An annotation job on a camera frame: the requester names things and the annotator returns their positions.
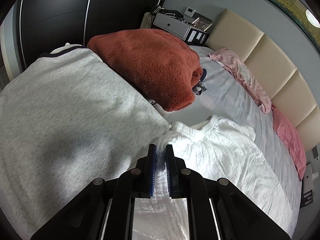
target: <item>black wardrobe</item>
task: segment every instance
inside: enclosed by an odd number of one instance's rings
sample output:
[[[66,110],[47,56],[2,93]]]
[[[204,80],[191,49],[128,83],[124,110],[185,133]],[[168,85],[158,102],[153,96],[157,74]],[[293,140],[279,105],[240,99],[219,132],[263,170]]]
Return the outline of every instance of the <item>black wardrobe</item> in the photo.
[[[144,13],[164,0],[18,0],[17,37],[27,68],[43,52],[87,45],[96,35],[138,29]]]

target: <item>orange fleece blanket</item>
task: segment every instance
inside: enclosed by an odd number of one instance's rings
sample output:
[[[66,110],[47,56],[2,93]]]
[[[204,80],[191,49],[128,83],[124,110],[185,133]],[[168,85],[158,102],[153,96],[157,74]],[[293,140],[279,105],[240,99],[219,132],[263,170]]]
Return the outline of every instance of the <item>orange fleece blanket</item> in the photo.
[[[88,48],[165,111],[183,109],[195,100],[192,87],[203,72],[199,56],[170,33],[125,30],[95,36]]]

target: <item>painting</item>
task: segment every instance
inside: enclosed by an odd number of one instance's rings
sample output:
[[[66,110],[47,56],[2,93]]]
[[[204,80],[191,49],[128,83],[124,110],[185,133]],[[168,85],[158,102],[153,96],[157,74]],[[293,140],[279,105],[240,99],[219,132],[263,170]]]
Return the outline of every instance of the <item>painting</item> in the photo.
[[[300,0],[269,0],[271,3],[281,9],[286,15],[288,15],[307,35],[317,51],[320,53],[320,28],[316,27],[319,23],[315,20],[312,13]],[[308,20],[311,17],[314,18],[316,23],[311,24]]]

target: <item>metal screw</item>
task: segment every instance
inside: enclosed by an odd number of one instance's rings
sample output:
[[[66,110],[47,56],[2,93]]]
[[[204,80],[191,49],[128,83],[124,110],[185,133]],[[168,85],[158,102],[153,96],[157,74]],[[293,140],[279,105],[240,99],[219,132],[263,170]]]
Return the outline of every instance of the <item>metal screw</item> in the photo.
[[[138,168],[134,168],[134,169],[131,170],[131,173],[132,173],[133,175],[138,175],[138,174],[140,174],[140,172],[141,172],[141,170],[138,169]]]
[[[93,180],[93,184],[96,185],[96,186],[99,186],[103,183],[103,179],[101,178],[96,178]]]
[[[221,185],[223,185],[223,186],[226,186],[226,185],[228,185],[229,180],[227,180],[227,179],[225,179],[225,178],[221,178],[221,179],[219,179],[219,183],[220,183]]]
[[[182,170],[181,170],[181,173],[182,173],[183,175],[190,175],[190,174],[191,174],[191,170],[189,170],[189,169],[182,169]]]

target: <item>thermostat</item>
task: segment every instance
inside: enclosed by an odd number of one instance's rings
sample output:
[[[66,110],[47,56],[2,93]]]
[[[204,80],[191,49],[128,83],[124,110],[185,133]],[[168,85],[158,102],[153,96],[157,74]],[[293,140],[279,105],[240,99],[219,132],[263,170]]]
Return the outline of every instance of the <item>thermostat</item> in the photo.
[[[193,14],[195,13],[195,11],[196,11],[196,10],[191,9],[190,7],[187,7],[187,8],[186,8],[186,11],[184,12],[184,14],[192,17]]]

